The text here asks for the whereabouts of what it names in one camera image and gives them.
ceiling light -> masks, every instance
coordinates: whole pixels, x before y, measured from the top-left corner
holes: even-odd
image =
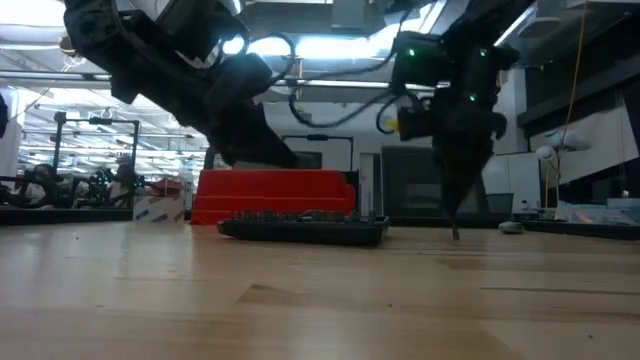
[[[97,130],[98,131],[103,131],[103,132],[108,132],[108,133],[111,133],[111,134],[117,134],[118,133],[118,130],[116,130],[114,128],[111,128],[111,127],[108,127],[106,125],[98,125],[98,129]]]
[[[435,4],[431,4],[431,8],[427,10],[427,17],[424,19],[422,26],[420,27],[421,33],[428,34],[431,32],[433,27],[436,25],[436,21],[440,18],[440,14],[442,14],[442,10],[446,4],[447,0],[438,0]]]
[[[308,36],[296,47],[296,54],[308,59],[361,59],[373,57],[377,52],[366,38]]]
[[[53,152],[55,147],[53,146],[32,146],[32,145],[21,145],[20,151],[24,152],[33,152],[33,151],[45,151],[45,152]],[[68,153],[68,154],[109,154],[109,153],[128,153],[131,150],[125,150],[123,148],[76,148],[76,147],[60,147],[60,152]],[[189,156],[199,156],[202,157],[205,155],[206,151],[204,150],[182,150],[182,154],[180,157],[189,157]],[[162,156],[162,157],[178,157],[178,152],[173,150],[138,150],[138,155],[141,156]]]
[[[94,143],[91,143],[91,142],[86,141],[86,140],[78,139],[78,138],[75,138],[75,137],[73,139],[71,139],[71,141],[79,143],[79,144],[83,144],[84,146],[88,146],[88,147],[95,146]]]
[[[91,163],[112,163],[114,161],[113,158],[105,158],[99,156],[89,157],[88,159]]]
[[[64,27],[64,11],[55,0],[3,0],[0,24]]]
[[[40,161],[49,160],[48,156],[44,156],[42,154],[33,154],[33,155],[29,155],[29,157],[32,158],[32,159],[40,160]]]
[[[146,142],[146,141],[140,141],[140,140],[138,140],[138,146],[141,146],[141,147],[147,148],[147,149],[149,149],[149,150],[162,150],[162,148],[161,148],[161,147],[159,147],[159,146],[155,146],[155,145],[151,145],[151,144],[149,144],[149,143],[148,143],[148,142]]]
[[[511,24],[511,26],[509,26],[507,28],[507,30],[505,30],[504,33],[502,33],[502,35],[498,38],[498,40],[496,40],[496,42],[493,44],[493,46],[500,46],[502,45],[502,43],[504,43],[505,40],[507,40],[507,38],[509,37],[509,35],[511,35],[511,33],[513,33],[518,26],[520,26],[525,20],[527,20],[527,18],[529,16],[531,16],[531,14],[533,14],[534,11],[536,11],[536,2],[534,2],[533,4],[531,4],[531,6],[529,6],[527,8],[527,10],[525,10],[522,15],[520,15],[516,21],[513,22],[513,24]]]
[[[36,44],[17,44],[13,42],[0,42],[0,49],[3,50],[18,50],[18,51],[42,51],[42,50],[56,50],[60,49],[58,45],[36,45]]]
[[[240,0],[233,0],[233,6],[236,8],[236,14],[242,10],[242,5],[240,4]]]
[[[235,37],[233,40],[224,43],[222,49],[225,54],[237,54],[240,49],[242,49],[242,46],[244,46],[244,40],[240,37]],[[278,56],[288,55],[290,51],[289,45],[287,45],[284,40],[278,38],[266,38],[249,45],[248,52],[254,52],[263,56]]]
[[[100,130],[100,127],[103,128],[104,130],[107,130],[107,132],[92,132],[92,131],[63,131],[62,135],[82,135],[82,136],[112,136],[112,135],[124,135],[124,136],[133,136],[133,134],[131,133],[127,133],[127,132],[120,132],[117,130],[114,130],[112,128],[109,128],[107,126],[103,126],[100,125],[98,130]],[[37,135],[55,135],[56,131],[54,130],[40,130],[40,129],[31,129],[31,128],[27,128],[24,129],[22,131],[22,133],[24,134],[37,134]],[[194,139],[196,136],[204,136],[204,135],[200,135],[200,134],[196,134],[196,135],[192,135],[192,134],[139,134],[138,137],[139,138],[176,138],[176,139]]]
[[[125,144],[133,145],[133,139],[125,136],[116,137],[116,141],[122,141]]]

black tray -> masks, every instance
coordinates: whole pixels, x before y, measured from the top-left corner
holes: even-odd
[[[389,218],[357,222],[296,222],[224,220],[218,223],[221,234],[240,240],[301,242],[341,246],[378,246],[389,228]]]

pipe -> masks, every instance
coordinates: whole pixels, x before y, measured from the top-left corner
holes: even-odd
[[[97,74],[97,73],[61,73],[61,72],[44,72],[44,71],[11,71],[0,70],[0,84],[2,80],[8,80],[10,85],[17,85],[16,81],[31,81],[31,82],[47,82],[46,85],[51,85],[51,81],[55,81],[56,87],[66,87],[68,85],[80,85],[83,88],[109,88],[109,81],[111,76],[109,74]],[[377,82],[377,81],[345,81],[345,80],[280,80],[274,87],[288,88],[291,82],[295,81],[295,86],[299,87],[316,87],[316,88],[338,88],[338,89],[371,89],[382,90],[389,87],[389,83]],[[438,88],[448,87],[449,84],[443,82],[438,84]],[[407,84],[407,89],[418,92],[433,92],[435,90],[432,86],[422,86]]]

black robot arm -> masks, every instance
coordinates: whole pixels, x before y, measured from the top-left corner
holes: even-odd
[[[173,0],[155,21],[139,10],[118,11],[116,0],[66,0],[69,39],[77,52],[111,74],[112,95],[132,103],[141,94],[207,136],[233,164],[293,168],[298,159],[271,130],[253,97],[272,85],[271,69],[246,54],[245,27],[218,1]],[[243,51],[208,68],[221,40],[245,38]]]
[[[406,84],[436,86],[428,105],[415,102],[398,110],[402,140],[431,136],[442,170],[441,208],[455,219],[458,208],[493,155],[492,136],[506,132],[504,115],[493,112],[500,71],[518,60],[517,51],[495,41],[533,0],[472,0],[466,12],[442,35],[401,32],[394,42],[391,90]]]

cable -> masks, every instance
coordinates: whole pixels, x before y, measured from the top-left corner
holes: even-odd
[[[249,45],[251,45],[252,41],[246,32],[241,33],[240,37],[242,38],[242,48],[236,55],[245,55],[249,51]]]
[[[402,25],[407,20],[407,18],[411,14],[412,10],[413,10],[413,8],[409,8],[404,13],[404,15],[402,15],[402,18],[400,19],[400,23],[398,25],[398,31],[396,33],[396,37],[402,31]],[[289,110],[291,110],[291,114],[293,115],[293,117],[296,118],[296,120],[298,120],[299,123],[304,124],[304,125],[306,125],[308,127],[311,127],[311,128],[316,128],[316,129],[326,129],[326,128],[331,128],[331,127],[336,127],[336,126],[340,126],[340,125],[350,121],[351,119],[353,119],[357,115],[361,114],[368,107],[370,107],[371,105],[375,104],[377,101],[382,100],[383,98],[389,96],[390,92],[387,91],[387,92],[381,93],[378,96],[375,96],[373,99],[367,101],[364,105],[360,106],[354,112],[344,116],[343,118],[341,118],[339,120],[336,120],[334,122],[331,122],[331,123],[328,123],[328,124],[322,124],[322,125],[314,124],[314,123],[306,120],[302,116],[302,114],[300,114],[300,112],[298,111],[298,109],[295,106],[295,103],[296,103],[296,100],[297,100],[296,93],[302,87],[302,85],[307,81],[322,80],[322,79],[326,79],[328,77],[335,77],[335,76],[360,75],[360,74],[365,74],[365,73],[368,73],[368,72],[372,72],[372,71],[376,71],[376,70],[382,69],[383,67],[385,67],[391,61],[391,59],[393,58],[393,56],[395,54],[396,54],[396,51],[395,51],[394,47],[392,46],[391,50],[389,51],[389,54],[387,55],[387,57],[384,58],[384,60],[382,60],[382,62],[380,62],[379,64],[375,64],[375,65],[368,66],[368,67],[361,68],[361,69],[349,69],[349,70],[342,70],[342,71],[327,72],[327,73],[319,74],[319,75],[316,75],[316,76],[312,76],[310,78],[301,79],[301,81],[298,82],[296,84],[296,86],[292,86],[291,87],[291,94],[289,95]]]
[[[569,99],[569,110],[567,111],[567,119],[564,123],[564,130],[562,131],[562,138],[560,139],[560,147],[558,147],[558,154],[564,148],[564,139],[567,136],[567,130],[569,129],[569,122],[571,121],[571,113],[573,111],[573,104],[576,99],[576,90],[578,88],[578,74],[580,71],[580,60],[582,58],[582,48],[584,45],[584,35],[585,28],[587,27],[587,9],[588,9],[589,0],[584,1],[584,6],[582,7],[582,21],[580,23],[580,37],[578,39],[578,53],[576,55],[576,67],[573,72],[573,84],[571,88],[571,98]],[[549,182],[547,181],[545,185],[545,199],[549,196]]]
[[[224,58],[224,43],[226,43],[226,41],[220,41],[220,44],[218,44],[218,54],[216,54],[216,60],[213,62],[213,64],[211,65],[211,68],[215,69],[218,65],[220,65],[222,63],[222,58]]]
[[[296,45],[293,43],[293,40],[291,40],[291,38],[279,32],[253,38],[250,41],[245,41],[245,44],[247,44],[247,47],[248,47],[248,44],[253,44],[256,41],[264,40],[267,38],[281,39],[287,43],[287,46],[289,46],[289,57],[290,57],[289,61],[287,62],[287,65],[285,66],[282,72],[280,72],[278,75],[271,78],[271,81],[269,82],[269,86],[272,86],[272,85],[275,85],[275,83],[277,83],[278,81],[283,80],[291,72],[291,69],[293,69],[293,66],[296,64]]]
[[[384,135],[391,135],[394,133],[393,130],[385,130],[382,128],[382,114],[385,112],[385,110],[387,110],[387,108],[391,105],[393,105],[396,101],[398,101],[400,98],[402,97],[402,95],[395,95],[393,96],[391,99],[389,99],[384,105],[382,105],[382,107],[380,108],[380,111],[378,111],[378,114],[376,115],[376,129],[378,129],[378,131]]]
[[[291,110],[291,113],[293,114],[294,117],[296,117],[296,119],[301,123],[304,124],[310,128],[313,129],[328,129],[328,128],[334,128],[337,126],[340,126],[342,124],[345,124],[347,122],[349,122],[351,119],[353,119],[354,117],[362,114],[362,112],[364,112],[365,110],[367,110],[371,105],[375,104],[376,102],[386,98],[387,96],[389,96],[391,94],[390,91],[385,91],[382,92],[376,96],[374,96],[372,99],[370,99],[369,101],[367,101],[366,103],[360,105],[360,107],[358,107],[356,110],[354,110],[352,113],[346,115],[345,117],[336,120],[334,122],[330,122],[327,124],[315,124],[312,123],[311,121],[308,121],[307,119],[305,119],[300,112],[298,111],[298,109],[296,109],[296,94],[291,94],[289,96],[289,110]]]
[[[69,65],[65,65],[62,67],[62,69],[60,70],[60,72],[67,72],[69,71],[71,67]],[[12,122],[13,120],[17,119],[18,117],[20,117],[22,114],[26,113],[27,111],[31,110],[31,108],[38,103],[38,101],[40,101],[40,99],[42,99],[48,92],[49,90],[51,90],[53,88],[53,85],[55,85],[56,81],[53,82],[53,84],[51,84],[48,88],[46,88],[43,92],[40,93],[40,96],[38,96],[35,100],[33,100],[32,102],[30,102],[29,104],[27,104],[27,106],[24,107],[24,109],[22,111],[20,111],[19,113],[17,113],[16,115],[12,116],[9,119],[9,122]]]
[[[87,59],[84,58],[84,57],[77,58],[77,57],[73,57],[71,55],[66,55],[62,59],[63,59],[62,61],[64,62],[64,64],[66,66],[68,66],[70,69],[74,68],[74,67],[78,67],[80,65],[84,65],[87,62]]]

